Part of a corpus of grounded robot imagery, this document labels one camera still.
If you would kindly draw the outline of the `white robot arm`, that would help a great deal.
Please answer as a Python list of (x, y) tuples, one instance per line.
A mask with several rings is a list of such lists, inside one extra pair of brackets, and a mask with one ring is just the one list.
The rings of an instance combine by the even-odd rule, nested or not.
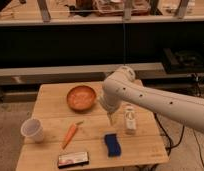
[(122, 101), (138, 105), (204, 133), (204, 99), (137, 85), (135, 72), (121, 66), (102, 83), (100, 104), (109, 115)]

